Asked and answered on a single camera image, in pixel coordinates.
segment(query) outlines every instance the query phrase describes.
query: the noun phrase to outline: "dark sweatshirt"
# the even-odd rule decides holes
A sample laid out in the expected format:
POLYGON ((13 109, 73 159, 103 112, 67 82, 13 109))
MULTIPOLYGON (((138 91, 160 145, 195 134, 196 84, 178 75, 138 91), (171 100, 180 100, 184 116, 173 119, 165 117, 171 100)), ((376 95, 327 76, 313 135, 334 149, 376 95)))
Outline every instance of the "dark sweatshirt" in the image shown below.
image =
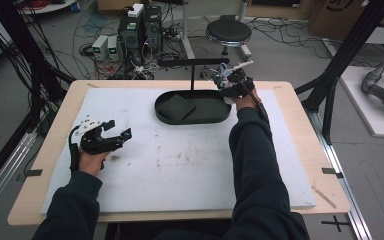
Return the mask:
MULTIPOLYGON (((232 228, 223 239, 306 239, 290 212, 288 191, 279 173, 268 121, 253 108, 238 111, 229 136, 237 202, 232 228)), ((74 172, 58 189, 46 220, 34 239, 92 239, 99 214, 96 201, 102 182, 74 172)), ((165 231, 155 239, 220 239, 191 231, 165 231)))

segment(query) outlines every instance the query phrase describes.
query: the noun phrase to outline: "stool leg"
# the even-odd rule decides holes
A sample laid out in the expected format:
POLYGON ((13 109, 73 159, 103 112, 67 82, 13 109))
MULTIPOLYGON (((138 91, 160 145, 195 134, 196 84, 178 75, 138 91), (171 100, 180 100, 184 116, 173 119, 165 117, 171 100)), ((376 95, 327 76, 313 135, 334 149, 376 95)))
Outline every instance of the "stool leg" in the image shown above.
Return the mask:
POLYGON ((223 47, 223 52, 221 53, 221 58, 227 58, 227 46, 223 47))

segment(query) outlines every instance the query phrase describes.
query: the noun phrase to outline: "person's left arm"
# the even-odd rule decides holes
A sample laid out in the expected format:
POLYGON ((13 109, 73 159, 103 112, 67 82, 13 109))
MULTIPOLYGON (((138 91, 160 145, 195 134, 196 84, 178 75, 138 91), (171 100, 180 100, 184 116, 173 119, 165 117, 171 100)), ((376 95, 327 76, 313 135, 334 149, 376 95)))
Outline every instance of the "person's left arm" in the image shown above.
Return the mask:
POLYGON ((70 182, 55 192, 47 217, 33 239, 93 239, 99 216, 96 198, 102 186, 96 176, 107 155, 82 153, 79 171, 73 172, 70 182))

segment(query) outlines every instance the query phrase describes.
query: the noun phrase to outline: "black sleeve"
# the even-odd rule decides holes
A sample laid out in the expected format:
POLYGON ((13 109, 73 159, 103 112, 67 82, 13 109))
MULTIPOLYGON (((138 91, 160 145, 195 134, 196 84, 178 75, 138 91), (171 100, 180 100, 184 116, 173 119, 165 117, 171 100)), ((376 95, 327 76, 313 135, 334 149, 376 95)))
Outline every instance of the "black sleeve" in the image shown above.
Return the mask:
POLYGON ((253 108, 238 111, 229 136, 237 202, 225 239, 306 239, 290 212, 268 122, 253 108))
POLYGON ((47 217, 33 239, 93 239, 99 215, 96 198, 101 186, 96 177, 73 172, 70 182, 55 192, 47 217))

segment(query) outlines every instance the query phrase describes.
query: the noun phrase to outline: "power strip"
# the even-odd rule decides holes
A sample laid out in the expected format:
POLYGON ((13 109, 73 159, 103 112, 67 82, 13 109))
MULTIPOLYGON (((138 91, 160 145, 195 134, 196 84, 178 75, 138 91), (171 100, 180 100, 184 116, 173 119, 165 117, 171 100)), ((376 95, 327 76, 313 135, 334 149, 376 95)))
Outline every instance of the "power strip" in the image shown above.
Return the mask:
POLYGON ((127 16, 129 17, 139 17, 140 13, 143 11, 143 4, 135 3, 133 4, 133 11, 129 11, 127 16))

